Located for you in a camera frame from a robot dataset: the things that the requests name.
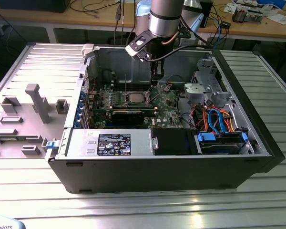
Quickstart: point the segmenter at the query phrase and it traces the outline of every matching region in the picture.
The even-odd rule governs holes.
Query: blue cable
[[[218,22],[218,20],[216,20],[216,19],[214,19],[213,18],[213,20],[217,23],[217,26],[218,26],[218,30],[219,30],[219,34],[218,34],[218,40],[216,41],[216,43],[215,43],[215,46],[214,46],[214,49],[216,49],[217,48],[217,45],[218,45],[218,43],[219,43],[219,41],[220,41],[220,35],[221,35],[221,27],[220,27],[220,25],[219,25],[219,22]]]
[[[224,125],[224,122],[223,122],[223,116],[221,115],[221,113],[220,113],[218,110],[212,109],[212,110],[209,111],[209,114],[208,114],[208,122],[209,122],[210,127],[211,127],[217,134],[219,134],[219,131],[213,126],[212,120],[211,120],[211,113],[213,113],[214,111],[217,112],[217,114],[218,114],[219,125],[220,125],[220,128],[221,128],[222,132],[226,133],[226,132],[227,132],[227,129],[226,129],[226,127],[225,127],[225,125]]]

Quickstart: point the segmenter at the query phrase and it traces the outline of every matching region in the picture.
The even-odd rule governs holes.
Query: metal slotted surface
[[[280,87],[276,80],[256,82],[241,83]],[[263,115],[280,117],[276,105],[256,100]],[[269,130],[286,136],[286,128]],[[238,189],[94,195],[68,193],[43,159],[0,160],[0,214],[22,220],[27,229],[286,229],[286,160]]]
[[[262,57],[252,52],[221,53],[286,156],[285,83]]]
[[[0,88],[0,104],[6,96],[16,96],[21,104],[32,103],[25,88],[38,83],[39,93],[55,104],[57,99],[71,100],[82,59],[82,45],[37,43],[27,46],[6,74]]]

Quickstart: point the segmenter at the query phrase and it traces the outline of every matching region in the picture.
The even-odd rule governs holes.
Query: power supply label
[[[130,135],[99,135],[99,156],[130,156]]]

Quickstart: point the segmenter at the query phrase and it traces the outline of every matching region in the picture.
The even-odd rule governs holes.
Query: wire
[[[134,31],[135,25],[136,25],[136,17],[135,17],[135,0],[133,0],[133,28],[132,28],[132,30],[130,31],[130,33],[129,33],[128,37],[127,37],[126,45],[128,45],[128,44],[129,44],[129,39],[130,39],[130,36],[131,36],[132,32]]]
[[[179,31],[177,31],[173,37],[171,37],[170,40],[168,40],[167,42],[162,42],[161,44],[166,46],[166,45],[169,45],[170,43],[172,43],[179,35]]]
[[[183,18],[182,16],[181,16],[180,19],[181,19],[181,23],[187,28],[188,31],[193,32],[193,34],[194,34],[194,36],[195,36],[196,38],[198,38],[199,40],[201,40],[203,43],[205,43],[205,44],[207,44],[207,45],[212,45],[210,42],[208,42],[208,41],[204,40],[202,37],[198,36],[198,35],[188,26],[188,24],[186,24],[186,22],[185,22],[185,20],[184,20],[184,18]]]
[[[196,47],[196,48],[206,48],[206,49],[211,49],[213,48],[213,46],[206,46],[206,45],[200,45],[200,44],[192,44],[192,45],[186,45],[186,46],[181,46],[171,52],[169,52],[168,54],[160,57],[160,58],[157,58],[157,59],[152,59],[152,60],[149,60],[149,59],[144,59],[145,61],[147,62],[155,62],[155,61],[160,61],[160,60],[163,60],[164,58],[166,57],[169,57],[170,55],[174,54],[175,52],[181,50],[181,49],[186,49],[186,48],[191,48],[191,47]]]
[[[235,132],[235,131],[234,131],[234,128],[233,128],[233,124],[232,124],[232,118],[230,118],[230,125],[231,125],[231,130],[232,130],[232,132]]]
[[[177,112],[178,112],[179,115],[180,115],[180,111],[179,111],[178,104],[179,104],[179,99],[180,99],[181,93],[182,93],[182,90],[180,90],[180,93],[179,93],[179,95],[178,95],[178,97],[177,97],[177,101],[176,101],[176,108],[177,108]],[[180,117],[181,117],[181,119],[182,119],[183,121],[185,121],[190,127],[196,129],[196,128],[194,127],[194,125],[191,124],[190,122],[188,122],[185,118],[183,118],[182,115],[180,115]]]
[[[123,14],[122,14],[122,38],[121,38],[121,45],[123,45],[123,33],[124,33],[124,15],[125,15],[125,0],[123,0]]]
[[[1,17],[9,26],[11,26],[11,27],[14,29],[14,31],[18,34],[18,36],[19,36],[25,43],[28,43],[28,41],[27,41],[20,33],[18,33],[17,30],[15,30],[15,28],[1,15],[1,13],[0,13],[0,17]]]
[[[115,23],[114,31],[113,31],[113,43],[114,43],[114,45],[115,45],[115,33],[116,33],[116,28],[118,27],[118,23],[119,23],[119,21],[117,20]]]
[[[8,48],[8,46],[9,46],[8,44],[9,44],[9,39],[10,39],[10,33],[12,32],[12,30],[13,30],[13,28],[11,28],[11,30],[10,30],[10,32],[8,34],[8,38],[6,39],[6,49],[7,49],[8,52],[10,52],[9,48]]]
[[[74,10],[74,11],[77,11],[77,12],[93,12],[93,11],[101,10],[101,9],[106,8],[106,7],[114,6],[114,5],[117,5],[117,4],[120,3],[120,2],[118,1],[118,2],[116,2],[116,3],[110,4],[110,5],[107,5],[107,6],[103,6],[103,7],[97,8],[97,9],[93,9],[93,10],[78,10],[78,9],[75,9],[75,8],[72,7],[72,4],[73,4],[74,2],[76,2],[76,1],[77,1],[77,0],[73,0],[73,1],[70,3],[70,9],[72,9],[72,10]]]
[[[177,76],[179,79],[181,79],[184,83],[186,83],[186,81],[180,76],[180,75],[170,75],[168,78],[167,78],[167,80],[166,80],[166,83],[168,83],[168,80],[171,78],[171,77],[173,77],[173,76]]]
[[[221,35],[221,27],[220,27],[220,25],[219,25],[219,22],[218,22],[216,19],[213,19],[213,20],[214,20],[214,21],[217,23],[217,25],[218,25],[218,29],[219,29],[218,37],[220,38],[220,35]],[[217,39],[217,41],[216,41],[216,43],[215,43],[215,46],[214,46],[214,49],[217,48],[219,41],[220,41],[220,39]]]

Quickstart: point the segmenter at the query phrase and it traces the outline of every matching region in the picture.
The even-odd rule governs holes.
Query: paper
[[[286,16],[282,15],[282,14],[276,14],[273,16],[268,17],[270,20],[273,20],[275,22],[278,22],[282,25],[286,24]]]
[[[236,10],[236,8],[238,6],[240,6],[241,8],[247,8],[247,9],[250,8],[249,6],[242,6],[242,5],[239,5],[239,4],[236,4],[236,3],[228,3],[227,6],[224,9],[224,12],[234,14],[234,12],[235,12],[235,10]]]
[[[235,3],[228,3],[227,6],[225,7],[224,9],[224,12],[227,12],[227,13],[234,13],[236,8],[237,8],[238,4],[235,4]]]

